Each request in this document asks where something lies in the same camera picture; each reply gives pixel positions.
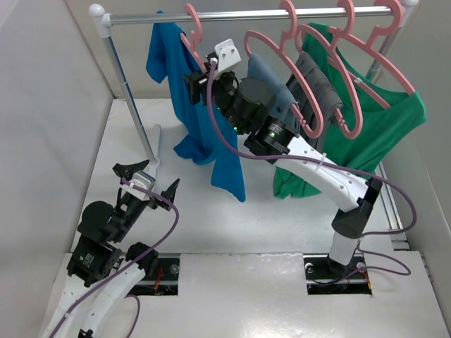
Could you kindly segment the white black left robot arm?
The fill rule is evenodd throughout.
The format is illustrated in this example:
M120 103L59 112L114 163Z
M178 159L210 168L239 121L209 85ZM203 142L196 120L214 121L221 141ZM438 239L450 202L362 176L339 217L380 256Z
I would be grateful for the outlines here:
M153 277L156 291L164 276L154 246L137 242L122 252L116 244L146 209L173 210L180 181L156 194L156 166L150 161L117 163L112 170L119 178L116 202L94 201L82 212L61 298L43 337L100 337L116 306L138 282Z

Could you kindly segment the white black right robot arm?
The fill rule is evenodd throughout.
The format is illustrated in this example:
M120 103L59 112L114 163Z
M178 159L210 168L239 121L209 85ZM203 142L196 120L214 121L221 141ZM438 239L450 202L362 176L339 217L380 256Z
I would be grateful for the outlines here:
M206 71L184 75L192 104L218 111L237 134L246 135L249 159L261 159L286 169L325 194L338 207L326 269L342 277L351 260L381 190L381 181L358 176L336 165L299 135L290 106L295 98L273 69L258 55L250 57L248 73L238 80L237 61L212 57Z

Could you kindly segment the pink plastic hanger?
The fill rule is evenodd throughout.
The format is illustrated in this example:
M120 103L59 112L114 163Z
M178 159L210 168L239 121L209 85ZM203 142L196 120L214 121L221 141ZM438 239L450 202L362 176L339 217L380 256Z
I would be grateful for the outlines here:
M203 73L205 73L206 67L204 65L204 60L197 53L197 45L199 43L201 43L202 39L203 39L202 24L200 22L198 13L192 4L190 4L190 3L185 4L185 12L186 12L186 14L188 14L191 17L191 19L193 19L195 29L190 32L189 37L187 37L186 35L181 33L180 40L185 45L187 50L190 52L191 56L196 61L197 65L199 66L200 70Z

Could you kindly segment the blue t shirt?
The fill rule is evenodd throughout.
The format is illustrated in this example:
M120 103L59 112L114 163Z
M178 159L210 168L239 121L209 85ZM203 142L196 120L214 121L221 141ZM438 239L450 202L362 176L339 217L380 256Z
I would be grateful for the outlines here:
M213 162L211 184L243 202L246 192L240 157L218 138L208 108L190 102L183 77L199 70L199 66L182 43L182 33L175 23L155 23L146 64L146 71L155 82L168 80L175 116L187 129L174 151L197 165Z

